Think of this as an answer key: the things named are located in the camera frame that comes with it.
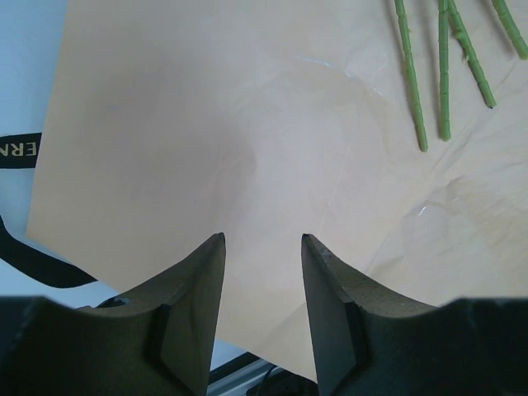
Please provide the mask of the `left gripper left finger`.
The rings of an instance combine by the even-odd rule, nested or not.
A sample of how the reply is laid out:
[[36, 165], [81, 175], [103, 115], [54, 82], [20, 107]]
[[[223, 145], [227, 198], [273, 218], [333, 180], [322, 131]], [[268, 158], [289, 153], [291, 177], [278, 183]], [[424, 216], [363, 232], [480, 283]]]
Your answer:
[[206, 394], [225, 256], [225, 237], [214, 234], [95, 308], [2, 298], [2, 394]]

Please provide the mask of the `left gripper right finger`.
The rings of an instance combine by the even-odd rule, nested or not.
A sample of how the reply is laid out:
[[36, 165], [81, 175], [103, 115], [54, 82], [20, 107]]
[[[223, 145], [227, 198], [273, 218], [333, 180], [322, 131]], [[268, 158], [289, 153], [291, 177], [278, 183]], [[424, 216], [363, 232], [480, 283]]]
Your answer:
[[320, 394], [526, 394], [526, 299], [424, 304], [348, 266], [311, 234], [301, 260]]

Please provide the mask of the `green and peach wrapping paper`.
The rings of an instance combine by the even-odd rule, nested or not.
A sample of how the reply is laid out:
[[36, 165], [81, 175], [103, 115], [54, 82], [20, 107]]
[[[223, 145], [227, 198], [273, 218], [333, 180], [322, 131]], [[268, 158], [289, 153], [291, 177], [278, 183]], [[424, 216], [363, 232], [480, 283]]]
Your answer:
[[118, 291], [223, 233], [218, 337], [315, 376], [301, 238], [441, 305], [527, 293], [527, 64], [488, 1], [407, 1], [428, 150], [391, 1], [72, 1], [27, 236]]

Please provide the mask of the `pink artificial flower stem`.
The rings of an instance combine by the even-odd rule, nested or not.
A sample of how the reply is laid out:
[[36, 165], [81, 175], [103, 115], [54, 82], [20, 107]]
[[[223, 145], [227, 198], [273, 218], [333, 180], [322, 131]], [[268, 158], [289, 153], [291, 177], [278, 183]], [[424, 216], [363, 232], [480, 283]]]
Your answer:
[[454, 0], [448, 0], [448, 12], [450, 19], [452, 20], [452, 26], [454, 29], [455, 38], [458, 40], [466, 58], [467, 64], [471, 73], [473, 74], [474, 80], [480, 91], [485, 105], [493, 109], [497, 102], [494, 98], [491, 87], [489, 86], [488, 80], [486, 79], [483, 68], [479, 62], [479, 58], [476, 54], [472, 41], [469, 37], [469, 33], [465, 27], [462, 17], [455, 5]]
[[517, 55], [521, 60], [527, 60], [527, 43], [506, 2], [504, 0], [492, 0], [492, 5]]
[[394, 0], [394, 9], [398, 20], [398, 29], [403, 51], [405, 75], [408, 83], [408, 98], [415, 124], [419, 149], [425, 153], [428, 150], [427, 133], [423, 119], [422, 104], [417, 85], [417, 75], [413, 60], [407, 13], [403, 0]]

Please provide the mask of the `black gold-lettered ribbon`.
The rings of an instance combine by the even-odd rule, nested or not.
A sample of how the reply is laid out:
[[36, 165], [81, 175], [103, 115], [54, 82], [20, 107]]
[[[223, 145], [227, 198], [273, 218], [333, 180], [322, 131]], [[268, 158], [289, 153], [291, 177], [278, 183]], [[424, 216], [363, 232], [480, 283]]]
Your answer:
[[[36, 167], [42, 134], [12, 134], [1, 138], [1, 169]], [[14, 238], [1, 223], [1, 259], [44, 285], [68, 289], [95, 283], [96, 278], [73, 264], [45, 254]]]

